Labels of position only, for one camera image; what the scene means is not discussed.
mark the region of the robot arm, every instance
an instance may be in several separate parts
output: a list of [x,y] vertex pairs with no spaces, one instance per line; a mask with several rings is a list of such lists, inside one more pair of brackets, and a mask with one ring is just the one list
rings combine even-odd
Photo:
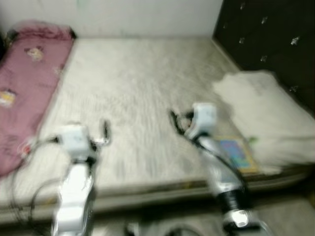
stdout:
[[[177,132],[197,146],[207,170],[211,193],[221,206],[223,228],[231,236],[270,236],[250,204],[246,183],[219,143],[212,138],[216,125],[216,108],[211,104],[197,103],[193,112],[177,115],[170,112]],[[190,120],[185,130],[181,118]]]
[[72,164],[59,190],[52,236],[88,236],[91,233],[95,164],[99,148],[109,143],[107,126],[103,131],[105,137],[93,141],[87,127],[71,124],[64,126],[58,135],[58,142],[71,157]]

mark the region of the bed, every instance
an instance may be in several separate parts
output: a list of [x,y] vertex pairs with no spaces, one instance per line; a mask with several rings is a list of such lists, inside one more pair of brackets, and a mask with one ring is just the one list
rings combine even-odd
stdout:
[[[178,137],[167,109],[189,109],[196,101],[219,109],[216,134],[241,136],[213,82],[235,72],[210,39],[77,39],[57,93],[44,118],[39,138],[54,134],[69,121],[100,137],[99,121],[111,123],[112,143],[101,152],[96,172],[98,212],[208,194],[197,150]],[[62,178],[69,158],[58,146],[39,149],[16,176],[14,192],[21,212],[42,183]],[[245,175],[254,191],[291,186],[311,167],[281,173]],[[15,221],[10,209],[12,176],[0,182],[0,222]],[[45,188],[35,217],[48,218],[56,187]]]

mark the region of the cable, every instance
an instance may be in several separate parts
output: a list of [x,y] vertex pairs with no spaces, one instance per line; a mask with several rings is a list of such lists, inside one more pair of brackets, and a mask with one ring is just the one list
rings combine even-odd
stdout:
[[[198,143],[195,140],[190,140],[185,136],[185,130],[179,125],[178,122],[178,115],[175,114],[172,110],[169,110],[169,117],[171,120],[171,123],[174,124],[176,131],[178,132],[178,134],[182,135],[183,137],[185,137],[188,141],[190,141],[191,143],[193,143],[194,145],[196,145],[198,148],[201,148],[202,150],[208,152],[209,154],[211,154],[212,156],[214,156],[215,158],[217,158],[223,165],[225,165],[230,171],[232,171],[233,174],[236,175],[236,177],[239,178],[239,180],[241,181],[243,187],[244,187],[244,191],[246,193],[249,193],[248,190],[248,186],[247,183],[242,175],[242,173],[232,164],[229,164],[227,161],[225,161],[222,157],[220,157],[219,155],[216,155],[215,153],[213,153],[212,151],[206,149],[204,146],[202,146],[200,143]],[[191,113],[187,113],[184,117],[186,118],[190,118],[192,119],[193,115]]]
[[[47,139],[47,140],[44,140],[44,141],[41,141],[41,142],[37,142],[31,149],[30,149],[30,152],[28,153],[25,161],[27,163],[31,163],[32,159],[33,159],[33,156],[34,156],[34,153],[38,150],[38,148],[40,148],[42,145],[44,144],[49,144],[49,143],[58,143],[59,142],[59,139],[58,137],[54,137],[54,138],[51,138],[51,139]],[[11,200],[10,200],[10,207],[11,207],[11,210],[13,211],[14,215],[15,215],[15,218],[16,220],[19,222],[19,224],[22,226],[22,227],[25,227],[25,226],[30,226],[28,220],[22,216],[21,214],[21,210],[23,209],[23,207],[21,207],[20,205],[18,205],[17,201],[16,201],[16,198],[15,198],[15,183],[16,183],[16,176],[18,174],[18,172],[21,170],[22,166],[19,166],[13,173],[12,173],[12,179],[11,179],[11,185],[10,185],[10,190],[8,192],[11,193]]]
[[28,225],[38,234],[42,235],[42,236],[48,236],[50,235],[49,231],[45,232],[45,229],[43,229],[42,227],[36,225],[33,221],[33,210],[35,209],[35,200],[36,197],[38,196],[39,192],[45,188],[48,187],[50,185],[53,185],[55,183],[59,183],[61,180],[60,179],[51,179],[48,180],[46,182],[44,182],[33,194],[33,197],[31,199],[31,204],[30,204],[30,210],[29,210],[29,215],[28,215]]
[[182,225],[172,228],[165,236],[201,236],[201,234],[191,226]]

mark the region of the pink mattress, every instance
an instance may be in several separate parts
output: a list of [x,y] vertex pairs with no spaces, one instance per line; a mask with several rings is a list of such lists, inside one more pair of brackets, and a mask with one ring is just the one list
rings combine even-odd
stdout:
[[71,28],[44,22],[14,27],[0,67],[0,177],[23,163],[73,45]]

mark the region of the book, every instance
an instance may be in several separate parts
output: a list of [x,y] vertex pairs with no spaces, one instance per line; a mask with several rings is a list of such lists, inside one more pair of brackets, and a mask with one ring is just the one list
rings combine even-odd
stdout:
[[242,173],[257,173],[258,167],[255,163],[252,152],[242,138],[238,137],[216,137],[222,149],[230,157],[232,163]]

